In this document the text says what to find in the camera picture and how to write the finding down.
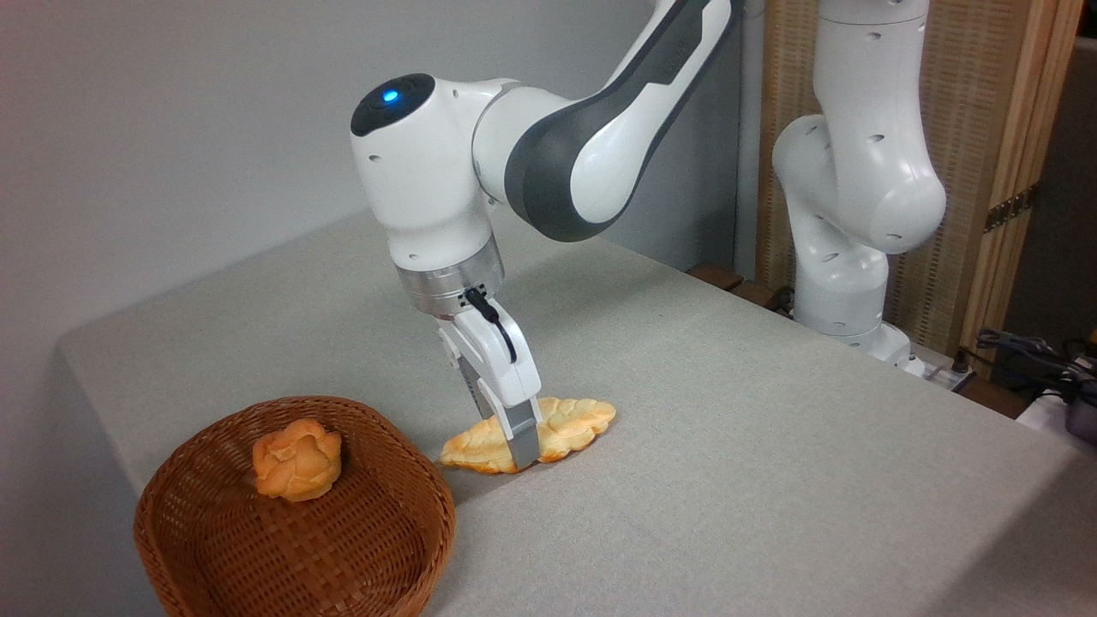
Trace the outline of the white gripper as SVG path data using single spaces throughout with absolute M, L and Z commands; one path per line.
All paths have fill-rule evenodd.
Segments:
M 538 392 L 542 388 L 524 332 L 494 298 L 498 321 L 478 308 L 436 316 L 443 349 L 462 375 L 482 419 L 501 422 L 517 471 L 538 463 Z

